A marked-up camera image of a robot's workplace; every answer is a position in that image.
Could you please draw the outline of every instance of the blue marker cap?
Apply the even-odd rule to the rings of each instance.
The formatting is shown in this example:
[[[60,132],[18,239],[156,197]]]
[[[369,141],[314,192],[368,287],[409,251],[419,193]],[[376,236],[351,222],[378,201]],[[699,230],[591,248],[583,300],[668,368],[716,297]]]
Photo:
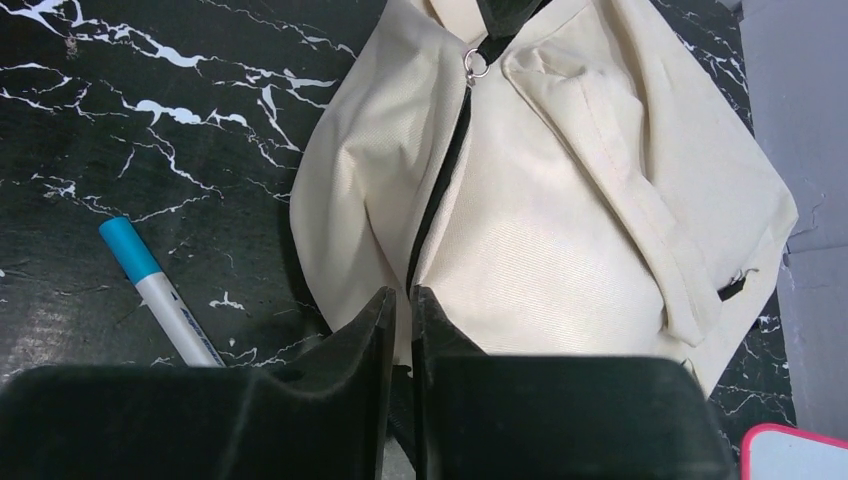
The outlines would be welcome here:
[[[100,225],[100,236],[106,240],[133,285],[150,274],[162,271],[126,217],[103,222]]]

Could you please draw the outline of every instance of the zipper pull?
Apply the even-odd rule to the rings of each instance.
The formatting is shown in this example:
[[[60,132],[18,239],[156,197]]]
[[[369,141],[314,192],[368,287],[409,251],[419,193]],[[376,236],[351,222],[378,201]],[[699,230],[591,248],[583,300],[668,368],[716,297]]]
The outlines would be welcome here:
[[[475,55],[475,54],[476,54],[478,57],[480,57],[480,59],[481,59],[481,60],[483,60],[483,63],[486,65],[485,70],[483,70],[483,71],[482,71],[482,72],[480,72],[480,73],[476,73],[476,72],[474,72],[474,66],[472,65],[472,63],[473,63],[473,61],[474,61],[474,55]],[[469,51],[468,51],[468,53],[466,53],[466,54],[465,54],[465,61],[464,61],[464,63],[465,63],[465,80],[466,80],[466,82],[468,83],[468,87],[469,87],[469,88],[474,86],[474,83],[476,82],[476,79],[478,79],[478,78],[483,78],[483,77],[485,77],[485,76],[486,76],[486,74],[488,74],[488,73],[489,73],[489,65],[486,63],[486,59],[485,59],[485,58],[483,58],[483,56],[482,56],[482,55],[480,55],[480,54],[477,52],[477,49],[476,49],[476,48],[472,48],[471,50],[469,50]]]

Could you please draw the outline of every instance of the stitching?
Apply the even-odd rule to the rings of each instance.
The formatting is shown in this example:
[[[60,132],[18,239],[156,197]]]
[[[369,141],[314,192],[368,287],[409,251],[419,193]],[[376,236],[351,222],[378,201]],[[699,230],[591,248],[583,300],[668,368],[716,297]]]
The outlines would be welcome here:
[[[584,77],[584,76],[579,76],[579,77],[576,77],[576,80],[577,80],[577,82],[578,82],[578,85],[580,85],[580,93],[583,95],[583,101],[585,102],[586,107],[587,107],[587,108],[588,108],[588,110],[589,110],[589,115],[590,115],[590,116],[591,116],[591,118],[592,118],[592,126],[593,126],[593,127],[594,127],[594,129],[595,129],[595,133],[596,133],[596,135],[597,135],[598,140],[600,141],[601,148],[602,148],[602,150],[604,151],[604,153],[607,155],[607,157],[612,158],[612,155],[610,155],[609,151],[608,151],[608,150],[607,150],[607,148],[606,148],[606,143],[603,141],[603,137],[601,136],[601,131],[600,131],[600,129],[598,128],[598,122],[597,122],[597,119],[595,118],[595,113],[592,111],[591,104],[589,103],[589,98],[588,98],[588,96],[586,95],[586,88],[585,88],[585,86],[584,86],[585,77]],[[621,171],[618,169],[618,167],[616,166],[615,162],[610,162],[610,165],[612,166],[613,170],[615,170],[615,171],[616,171],[616,173],[619,175],[619,177],[621,177],[621,176],[622,176],[622,175],[621,175]],[[663,246],[663,247],[664,247],[664,248],[665,248],[665,249],[666,249],[669,253],[673,252],[673,250],[672,250],[671,248],[669,248],[669,247],[668,247],[668,245],[665,243],[665,241],[663,240],[662,236],[661,236],[661,235],[659,235],[659,234],[657,233],[657,227],[656,227],[656,225],[655,225],[655,224],[651,221],[651,218],[650,218],[650,216],[647,214],[647,210],[644,208],[644,205],[642,205],[642,203],[641,203],[638,199],[636,199],[636,198],[633,198],[633,200],[634,200],[634,203],[636,204],[636,206],[637,206],[637,207],[639,208],[639,210],[642,212],[642,215],[645,217],[645,220],[647,221],[648,225],[650,225],[651,229],[654,231],[655,237],[659,240],[660,244],[662,244],[662,246]],[[671,258],[674,260],[674,265],[675,265],[675,267],[677,268],[677,274],[678,274],[678,276],[680,277],[681,281],[683,282],[684,289],[686,290],[686,292],[687,292],[687,294],[688,294],[688,293],[689,293],[689,287],[688,287],[688,284],[687,284],[687,282],[686,282],[686,277],[685,277],[685,276],[681,273],[681,270],[682,270],[682,269],[680,268],[680,267],[681,267],[680,262],[678,261],[677,257],[676,257],[673,253],[671,253]],[[697,314],[697,315],[700,315],[700,314],[701,314],[701,313],[700,313],[700,308],[698,308],[698,305],[697,305],[697,304],[693,301],[692,296],[691,296],[691,295],[687,295],[687,297],[688,297],[688,298],[687,298],[687,300],[688,300],[688,303],[689,303],[689,307],[690,307],[690,308],[692,308],[693,313],[695,313],[695,314]],[[694,319],[694,320],[695,320],[695,327],[698,329],[698,333],[700,333],[702,337],[706,337],[706,332],[702,332],[702,331],[701,331],[701,328],[700,328],[700,326],[698,325],[698,321],[697,321],[697,319]]]

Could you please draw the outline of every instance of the marker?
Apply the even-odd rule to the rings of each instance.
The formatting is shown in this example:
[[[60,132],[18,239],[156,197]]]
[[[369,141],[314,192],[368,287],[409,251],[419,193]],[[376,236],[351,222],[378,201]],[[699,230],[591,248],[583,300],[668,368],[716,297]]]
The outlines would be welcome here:
[[[186,365],[225,367],[215,347],[177,295],[177,289],[162,272],[130,221],[125,217],[108,220],[100,225],[100,236],[109,245],[115,259],[124,268]]]

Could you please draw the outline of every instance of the pink object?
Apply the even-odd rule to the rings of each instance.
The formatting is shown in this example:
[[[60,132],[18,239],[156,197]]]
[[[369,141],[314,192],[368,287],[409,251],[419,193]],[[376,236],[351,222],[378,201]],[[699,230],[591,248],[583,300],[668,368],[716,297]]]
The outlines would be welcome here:
[[[742,480],[848,478],[848,442],[773,423],[742,440]]]

